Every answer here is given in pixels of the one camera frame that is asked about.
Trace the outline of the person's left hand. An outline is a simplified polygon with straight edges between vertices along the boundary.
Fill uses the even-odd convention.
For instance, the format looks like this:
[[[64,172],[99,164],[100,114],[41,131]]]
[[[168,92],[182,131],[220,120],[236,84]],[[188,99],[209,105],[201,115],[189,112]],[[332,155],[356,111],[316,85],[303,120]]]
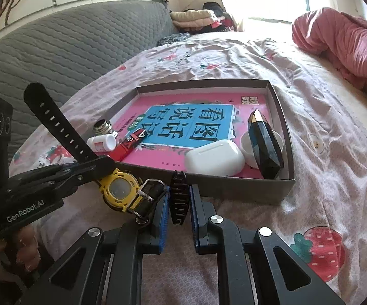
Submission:
[[[34,271],[41,260],[39,253],[39,243],[36,237],[36,231],[32,224],[29,224],[9,237],[14,245],[14,266],[22,268],[26,273]],[[8,243],[6,240],[0,240],[0,281],[20,282],[19,276],[10,273],[3,267],[1,255],[5,253]]]

